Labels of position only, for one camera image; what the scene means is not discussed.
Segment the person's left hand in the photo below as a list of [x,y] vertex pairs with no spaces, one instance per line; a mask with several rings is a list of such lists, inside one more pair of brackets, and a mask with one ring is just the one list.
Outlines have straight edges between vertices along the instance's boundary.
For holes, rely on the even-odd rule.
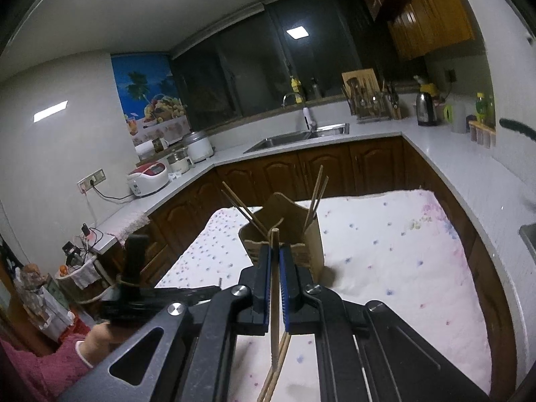
[[121,329],[103,322],[93,326],[93,329],[82,341],[76,344],[76,351],[90,366],[96,366],[112,351],[113,346],[122,343],[124,334]]

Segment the red sleeve forearm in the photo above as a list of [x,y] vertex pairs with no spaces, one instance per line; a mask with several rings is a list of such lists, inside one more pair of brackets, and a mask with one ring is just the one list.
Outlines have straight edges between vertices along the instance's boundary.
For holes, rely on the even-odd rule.
[[12,386],[3,396],[16,401],[56,401],[92,368],[80,352],[84,335],[65,338],[55,353],[37,357],[1,339],[1,385]]

